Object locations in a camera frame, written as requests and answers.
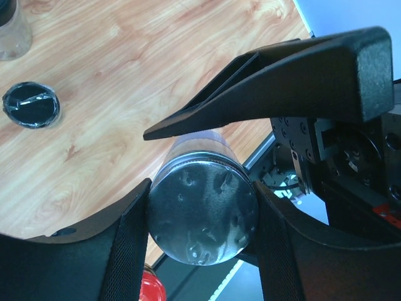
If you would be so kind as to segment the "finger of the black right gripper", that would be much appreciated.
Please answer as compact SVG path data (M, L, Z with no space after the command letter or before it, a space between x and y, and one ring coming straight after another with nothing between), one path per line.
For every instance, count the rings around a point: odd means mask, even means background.
M362 124L393 109L392 81L392 40L379 26L276 43L233 59L143 138L279 117Z

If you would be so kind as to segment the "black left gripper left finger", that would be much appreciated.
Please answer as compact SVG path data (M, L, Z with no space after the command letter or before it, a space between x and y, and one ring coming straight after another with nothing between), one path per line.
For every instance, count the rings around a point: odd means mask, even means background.
M1 235L1 300L138 300L150 185L51 236Z

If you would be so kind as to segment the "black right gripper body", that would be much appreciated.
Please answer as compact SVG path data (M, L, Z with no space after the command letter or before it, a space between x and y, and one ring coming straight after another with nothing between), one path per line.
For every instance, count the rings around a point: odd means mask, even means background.
M400 237L400 107L364 124L271 119L301 190L325 202L330 226L362 238Z

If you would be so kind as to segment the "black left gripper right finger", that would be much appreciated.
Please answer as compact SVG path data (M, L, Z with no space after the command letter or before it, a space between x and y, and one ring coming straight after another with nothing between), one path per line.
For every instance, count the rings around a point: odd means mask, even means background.
M258 225L241 259L259 268L265 300L400 300L400 243L350 235L254 188Z

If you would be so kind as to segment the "silver-top pepper grinder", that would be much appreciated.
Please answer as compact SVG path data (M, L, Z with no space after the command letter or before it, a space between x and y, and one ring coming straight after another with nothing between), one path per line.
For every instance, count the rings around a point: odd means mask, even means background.
M21 82L3 95L3 112L17 125L41 129L57 122L61 105L53 88L37 82Z

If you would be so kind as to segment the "silver-lid salt shaker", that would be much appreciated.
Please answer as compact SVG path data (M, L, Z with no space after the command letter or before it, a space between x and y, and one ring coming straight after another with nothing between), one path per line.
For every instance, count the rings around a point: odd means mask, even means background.
M258 223L253 184L215 130L178 137L150 188L149 232L163 252L209 266L238 255Z

